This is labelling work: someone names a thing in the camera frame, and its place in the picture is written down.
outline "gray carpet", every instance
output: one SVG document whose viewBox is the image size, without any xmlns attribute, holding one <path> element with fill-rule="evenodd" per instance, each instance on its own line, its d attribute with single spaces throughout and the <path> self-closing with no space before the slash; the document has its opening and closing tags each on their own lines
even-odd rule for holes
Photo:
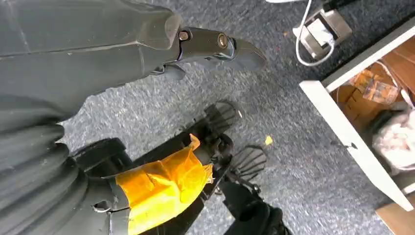
<svg viewBox="0 0 415 235">
<path fill-rule="evenodd" d="M 88 98 L 66 121 L 71 149 L 106 137 L 119 137 L 137 158 L 174 135 L 180 125 L 219 99 L 240 104 L 244 119 L 228 134 L 235 150 L 264 146 L 269 162 L 257 178 L 265 201 L 284 211 L 294 234 L 390 234 L 374 209 L 387 198 L 364 176 L 298 87 L 323 79 L 342 61 L 415 10 L 413 0 L 360 0 L 340 12 L 354 30 L 327 63 L 306 68 L 296 61 L 295 37 L 305 2 L 265 0 L 154 0 L 190 26 L 223 30 L 261 48 L 268 58 L 259 72 L 207 71 L 187 65 L 175 82 L 148 77 Z M 265 146 L 270 135 L 274 143 Z M 220 235 L 232 222 L 220 196 L 207 202 L 188 234 Z"/>
</svg>

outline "white drawer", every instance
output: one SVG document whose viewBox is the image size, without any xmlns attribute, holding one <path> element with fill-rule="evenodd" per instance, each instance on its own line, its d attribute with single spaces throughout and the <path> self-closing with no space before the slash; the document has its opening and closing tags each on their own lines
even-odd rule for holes
<svg viewBox="0 0 415 235">
<path fill-rule="evenodd" d="M 394 181 L 362 140 L 352 124 L 347 120 L 329 93 L 414 35 L 415 18 L 412 18 L 331 74 L 323 82 L 303 81 L 300 83 L 302 90 L 342 144 L 346 146 L 351 156 L 369 180 L 407 211 L 413 210 L 414 207 L 404 193 L 411 190 L 411 187 L 414 187 L 414 184 L 408 184 L 408 182 L 412 179 L 415 180 L 415 173 L 412 173 L 410 177 L 406 176 L 405 179 L 395 179 Z"/>
</svg>

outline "white cable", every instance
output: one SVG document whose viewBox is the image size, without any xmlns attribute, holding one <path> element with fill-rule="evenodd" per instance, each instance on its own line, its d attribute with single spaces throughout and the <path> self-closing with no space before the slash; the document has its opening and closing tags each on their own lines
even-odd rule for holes
<svg viewBox="0 0 415 235">
<path fill-rule="evenodd" d="M 313 0 L 308 0 L 308 4 L 307 4 L 307 7 L 305 9 L 304 16 L 302 17 L 301 24 L 300 24 L 300 27 L 299 27 L 300 34 L 299 34 L 299 36 L 297 37 L 297 40 L 296 40 L 296 55 L 297 55 L 297 59 L 298 59 L 298 61 L 300 63 L 302 63 L 305 66 L 309 66 L 309 67 L 317 66 L 317 65 L 323 63 L 324 61 L 326 61 L 331 56 L 331 54 L 333 54 L 333 52 L 334 52 L 334 43 L 335 43 L 334 40 L 330 40 L 330 42 L 327 42 L 328 45 L 330 46 L 330 51 L 328 52 L 328 54 L 323 59 L 321 59 L 321 60 L 319 60 L 317 62 L 308 63 L 308 62 L 305 62 L 301 58 L 301 56 L 300 56 L 300 38 L 301 38 L 302 30 L 304 29 L 305 20 L 307 19 L 308 12 L 310 11 L 310 7 L 311 7 L 311 2 L 312 1 Z"/>
<path fill-rule="evenodd" d="M 392 82 L 395 84 L 395 86 L 396 87 L 399 87 L 398 86 L 398 84 L 397 84 L 397 82 L 395 81 L 395 78 L 392 76 L 392 73 L 391 73 L 391 71 L 389 70 L 389 68 L 383 63 L 383 62 L 381 62 L 381 61 L 379 61 L 379 60 L 377 60 L 377 61 L 375 61 L 375 63 L 377 63 L 377 64 L 379 64 L 380 66 L 382 66 L 382 68 L 383 68 L 383 70 L 386 72 L 386 74 L 389 76 L 389 77 L 391 77 L 391 79 L 392 79 Z M 405 100 L 405 102 L 407 102 L 408 103 L 408 105 L 411 107 L 411 108 L 413 108 L 414 107 L 414 105 L 412 104 L 412 101 L 411 101 L 411 98 L 409 97 L 409 94 L 408 94 L 408 92 L 406 91 L 406 90 L 404 90 L 404 89 L 401 89 L 401 95 L 402 95 L 402 98 Z"/>
</svg>

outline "yellow tape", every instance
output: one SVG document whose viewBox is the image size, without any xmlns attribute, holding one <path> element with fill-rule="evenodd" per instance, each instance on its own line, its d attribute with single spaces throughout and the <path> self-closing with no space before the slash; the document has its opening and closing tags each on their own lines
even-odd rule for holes
<svg viewBox="0 0 415 235">
<path fill-rule="evenodd" d="M 199 140 L 167 158 L 115 177 L 130 205 L 128 235 L 138 235 L 182 213 L 212 180 L 212 165 L 193 154 Z"/>
</svg>

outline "screw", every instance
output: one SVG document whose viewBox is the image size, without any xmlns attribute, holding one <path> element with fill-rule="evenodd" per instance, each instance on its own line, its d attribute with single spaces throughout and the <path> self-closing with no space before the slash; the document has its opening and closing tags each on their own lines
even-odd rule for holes
<svg viewBox="0 0 415 235">
<path fill-rule="evenodd" d="M 225 34 L 220 33 L 218 35 L 218 45 L 220 48 L 226 48 L 228 46 L 228 37 Z"/>
<path fill-rule="evenodd" d="M 187 39 L 189 39 L 189 33 L 187 33 L 186 31 L 180 32 L 179 39 L 180 41 L 186 41 Z"/>
</svg>

